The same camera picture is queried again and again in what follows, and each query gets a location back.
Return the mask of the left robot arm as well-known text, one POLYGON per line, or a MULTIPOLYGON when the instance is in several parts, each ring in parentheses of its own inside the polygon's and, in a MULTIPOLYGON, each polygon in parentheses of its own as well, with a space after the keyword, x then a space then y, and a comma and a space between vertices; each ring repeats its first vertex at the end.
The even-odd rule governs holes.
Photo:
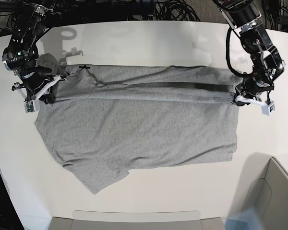
POLYGON ((260 101, 263 92, 274 90, 274 81, 284 72, 285 63, 273 45, 261 14, 251 0, 216 0, 215 5, 229 24, 226 36, 226 62, 229 70, 242 82, 236 86, 232 104, 244 106, 260 101), (239 73, 230 62, 231 33, 240 29, 238 39, 252 60, 251 73, 239 73))

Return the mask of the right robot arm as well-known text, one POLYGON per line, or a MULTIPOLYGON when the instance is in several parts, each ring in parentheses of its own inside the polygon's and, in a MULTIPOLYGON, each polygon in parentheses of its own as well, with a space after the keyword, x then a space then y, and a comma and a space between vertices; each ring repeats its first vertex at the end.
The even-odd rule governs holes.
POLYGON ((24 95, 25 104, 31 105, 37 99, 45 104, 55 102, 53 86, 59 64, 51 54, 39 55, 36 46, 49 29, 46 19, 54 15, 56 1, 25 0, 8 46, 2 54, 5 68, 19 77, 20 82, 12 86, 24 95))

